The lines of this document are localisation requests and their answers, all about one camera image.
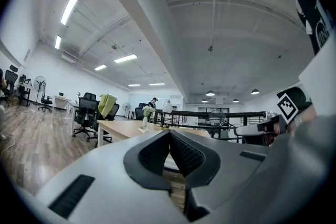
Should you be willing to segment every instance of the hand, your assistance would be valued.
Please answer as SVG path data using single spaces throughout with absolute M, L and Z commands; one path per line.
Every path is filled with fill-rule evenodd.
M 4 79 L 1 80 L 1 88 L 2 89 L 7 88 L 7 83 L 6 83 L 6 80 Z
M 264 132 L 267 133 L 267 127 L 265 126 L 264 127 Z M 276 134 L 276 135 L 279 135 L 280 133 L 280 130 L 279 130 L 279 123 L 276 122 L 275 124 L 273 124 L 273 132 Z

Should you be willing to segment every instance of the desk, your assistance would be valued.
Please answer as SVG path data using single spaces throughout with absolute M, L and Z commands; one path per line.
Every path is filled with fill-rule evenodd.
M 32 85 L 31 84 L 23 84 L 23 83 L 19 83 L 19 87 L 24 87 L 23 91 L 20 94 L 20 98 L 19 98 L 19 105 L 21 105 L 22 100 L 24 98 L 24 91 L 26 91 L 26 88 L 28 89 L 28 97 L 27 97 L 27 104 L 26 106 L 28 106 L 28 102 L 29 102 L 29 96 L 30 96 L 30 91 L 32 89 Z
M 99 124 L 98 147 L 103 145 L 104 131 L 110 133 L 113 136 L 116 136 L 120 140 L 125 140 L 128 138 L 143 135 L 143 133 L 138 130 L 138 128 L 142 126 L 142 121 L 97 121 L 97 122 Z M 153 123 L 147 123 L 147 129 L 150 130 L 151 132 L 162 131 L 156 124 Z M 169 130 L 181 130 L 188 133 L 211 138 L 209 133 L 204 130 L 194 130 L 194 129 L 185 129 L 177 127 L 170 127 Z M 168 155 L 164 163 L 164 167 L 173 170 L 178 170 L 175 161 L 173 160 L 170 154 Z
M 65 97 L 63 96 L 59 96 L 59 95 L 54 95 L 54 101 L 52 103 L 52 107 L 53 107 L 53 110 L 54 110 L 54 107 L 58 107 L 56 106 L 56 100 L 58 100 L 58 102 L 62 102 L 64 105 L 61 106 L 60 108 L 68 108 L 68 102 L 71 101 L 70 99 L 66 99 Z
M 67 112 L 66 112 L 66 119 L 65 119 L 66 124 L 68 124 L 68 114 L 70 113 L 70 109 L 72 109 L 71 129 L 70 129 L 70 134 L 72 135 L 74 132 L 74 128 L 75 128 L 76 110 L 79 110 L 79 104 L 72 103 L 72 102 L 67 103 Z

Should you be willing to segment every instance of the black office chair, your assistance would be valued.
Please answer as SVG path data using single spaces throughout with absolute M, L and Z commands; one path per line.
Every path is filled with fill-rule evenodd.
M 135 108 L 135 120 L 142 121 L 143 120 L 143 110 L 142 108 Z
M 93 93 L 86 92 L 83 96 L 85 99 L 96 100 L 96 95 Z
M 113 108 L 111 110 L 111 112 L 106 116 L 106 118 L 104 119 L 104 117 L 99 113 L 98 109 L 97 109 L 97 114 L 96 114 L 96 120 L 93 122 L 92 124 L 92 128 L 97 132 L 98 131 L 98 127 L 99 127 L 99 124 L 97 121 L 103 121 L 103 120 L 106 120 L 106 121 L 114 121 L 114 117 L 117 113 L 117 111 L 119 110 L 119 105 L 118 104 L 114 104 L 113 105 Z M 94 137 L 90 137 L 90 139 L 97 139 L 98 136 L 94 136 Z M 104 136 L 103 137 L 104 141 L 108 142 L 108 143 L 112 143 L 112 137 L 110 136 Z
M 92 127 L 96 117 L 98 103 L 99 102 L 95 100 L 89 100 L 84 97 L 79 98 L 79 108 L 75 117 L 75 121 L 81 125 L 81 128 L 78 129 L 79 131 L 77 132 L 73 131 L 73 137 L 76 137 L 76 134 L 85 133 L 88 136 L 86 141 L 89 142 L 91 138 L 89 133 L 96 135 L 95 131 L 88 130 L 87 128 Z
M 50 96 L 47 96 L 47 99 L 45 99 L 46 97 L 46 93 L 45 93 L 45 88 L 46 88 L 46 85 L 43 83 L 43 95 L 42 95 L 42 98 L 41 98 L 41 103 L 43 104 L 43 106 L 40 106 L 38 108 L 38 110 L 40 109 L 44 109 L 43 112 L 46 112 L 46 109 L 49 110 L 49 112 L 51 113 L 51 109 L 48 107 L 48 105 L 50 104 L 53 104 L 52 100 L 50 100 Z
M 14 84 L 17 80 L 18 74 L 16 74 L 15 72 L 17 72 L 17 68 L 13 65 L 11 65 L 10 70 L 6 70 L 5 73 L 5 80 L 7 81 L 7 89 L 3 90 L 4 92 L 4 100 L 6 101 L 7 105 L 9 106 L 9 101 L 8 101 L 8 97 L 10 97 L 11 95 L 13 95 L 14 93 Z
M 147 106 L 148 103 L 139 103 L 138 108 L 142 109 L 144 106 Z
M 215 123 L 214 124 L 214 127 L 219 127 L 219 123 Z M 221 136 L 221 128 L 216 128 L 216 129 L 210 129 L 209 131 L 208 131 L 208 133 L 210 134 L 210 136 L 212 137 L 212 138 L 214 138 L 214 136 L 215 136 L 215 134 L 218 134 L 218 138 Z

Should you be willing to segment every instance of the ceiling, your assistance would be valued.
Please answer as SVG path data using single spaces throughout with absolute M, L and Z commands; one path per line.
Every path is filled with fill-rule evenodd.
M 163 82 L 160 88 L 176 88 L 174 81 L 151 45 L 118 0 L 79 0 L 66 26 L 60 23 L 68 0 L 43 0 L 40 8 L 40 38 L 47 46 L 55 46 L 76 60 L 76 64 L 113 83 L 126 87 Z M 136 54 L 137 59 L 117 64 L 114 60 Z M 107 68 L 95 71 L 105 64 Z
M 296 82 L 313 57 L 295 0 L 167 3 L 188 55 L 191 102 L 200 102 L 208 90 L 225 103 L 249 101 L 254 88 L 265 94 Z
M 65 27 L 60 19 L 67 1 L 45 0 L 41 7 L 46 44 L 54 46 L 60 35 L 61 48 L 78 65 L 93 70 L 105 64 L 99 75 L 118 85 L 175 87 L 176 76 L 164 64 L 172 56 L 162 57 L 118 0 L 79 0 Z M 250 94 L 254 88 L 266 94 L 296 82 L 313 57 L 295 0 L 165 0 L 164 5 L 181 41 L 190 102 L 200 103 L 208 90 L 225 103 L 249 101 L 256 97 Z M 135 61 L 113 62 L 132 53 Z

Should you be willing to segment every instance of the black railing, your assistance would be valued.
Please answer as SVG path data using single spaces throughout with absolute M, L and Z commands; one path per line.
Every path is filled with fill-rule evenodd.
M 247 125 L 250 124 L 255 124 L 255 123 L 259 123 L 262 122 L 264 120 L 263 116 L 259 116 L 259 117 L 248 117 L 247 118 Z
M 164 117 L 162 116 L 163 112 L 161 109 L 157 109 L 155 110 L 155 116 L 154 116 L 154 123 L 158 122 L 158 115 L 161 115 L 161 125 L 164 125 Z M 209 114 L 210 112 L 195 112 L 195 111 L 180 111 L 180 110 L 173 110 L 172 113 L 165 113 L 165 115 L 171 115 L 172 118 L 175 118 L 175 116 L 192 116 L 192 117 L 198 117 L 199 119 L 208 119 L 209 118 Z M 263 111 L 258 111 L 258 112 L 243 112 L 243 113 L 225 113 L 225 116 L 227 119 L 230 118 L 242 118 L 243 119 L 243 125 L 248 125 L 249 122 L 249 118 L 253 118 L 253 117 L 263 117 L 264 112 Z M 175 124 L 174 126 L 184 126 L 187 127 L 186 125 L 183 124 Z M 198 129 L 207 129 L 210 127 L 206 127 L 206 126 L 192 126 L 193 128 L 198 128 Z M 230 128 L 228 126 L 222 126 L 220 127 L 221 129 L 226 129 L 229 130 Z

